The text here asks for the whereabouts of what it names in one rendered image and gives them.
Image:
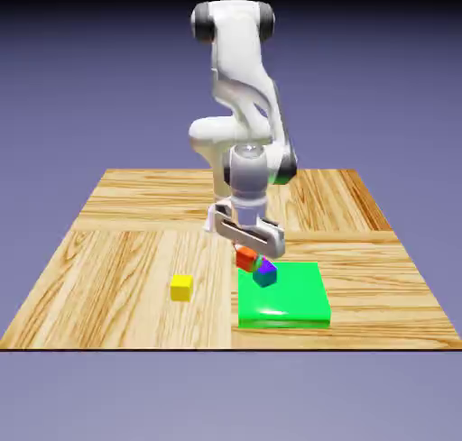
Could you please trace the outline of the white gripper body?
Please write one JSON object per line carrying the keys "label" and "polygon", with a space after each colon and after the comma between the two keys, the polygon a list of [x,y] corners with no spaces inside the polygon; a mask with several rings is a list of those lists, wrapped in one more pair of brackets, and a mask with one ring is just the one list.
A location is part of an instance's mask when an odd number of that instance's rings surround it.
{"label": "white gripper body", "polygon": [[275,222],[257,217],[255,225],[243,227],[231,218],[231,210],[228,205],[214,205],[214,226],[219,235],[267,258],[278,259],[285,254],[285,234]]}

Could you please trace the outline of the small red cube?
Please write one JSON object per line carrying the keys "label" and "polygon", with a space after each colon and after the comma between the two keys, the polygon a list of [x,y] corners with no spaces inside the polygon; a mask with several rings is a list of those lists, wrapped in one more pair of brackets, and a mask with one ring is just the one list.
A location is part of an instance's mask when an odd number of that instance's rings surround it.
{"label": "small red cube", "polygon": [[236,267],[246,271],[253,272],[256,269],[259,254],[248,247],[236,245]]}

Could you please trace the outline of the small purple cube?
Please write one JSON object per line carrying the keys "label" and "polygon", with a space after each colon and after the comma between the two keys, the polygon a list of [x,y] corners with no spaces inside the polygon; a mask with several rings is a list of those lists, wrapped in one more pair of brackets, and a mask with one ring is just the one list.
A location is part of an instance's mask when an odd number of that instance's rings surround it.
{"label": "small purple cube", "polygon": [[259,257],[254,266],[253,280],[262,288],[273,285],[277,281],[277,267],[265,257]]}

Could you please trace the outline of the small yellow cube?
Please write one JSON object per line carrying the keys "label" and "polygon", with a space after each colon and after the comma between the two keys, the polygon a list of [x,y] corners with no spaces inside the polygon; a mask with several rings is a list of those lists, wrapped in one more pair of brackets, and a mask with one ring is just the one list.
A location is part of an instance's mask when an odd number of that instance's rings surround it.
{"label": "small yellow cube", "polygon": [[170,283],[172,301],[190,301],[193,292],[193,277],[191,275],[174,274]]}

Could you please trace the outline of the large green box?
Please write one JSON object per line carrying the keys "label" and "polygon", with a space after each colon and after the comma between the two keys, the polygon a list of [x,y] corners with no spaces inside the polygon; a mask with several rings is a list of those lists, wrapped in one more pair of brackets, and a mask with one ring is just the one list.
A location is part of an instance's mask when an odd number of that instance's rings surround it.
{"label": "large green box", "polygon": [[238,272],[240,328],[327,328],[331,308],[315,262],[273,262],[277,281],[262,288],[250,272]]}

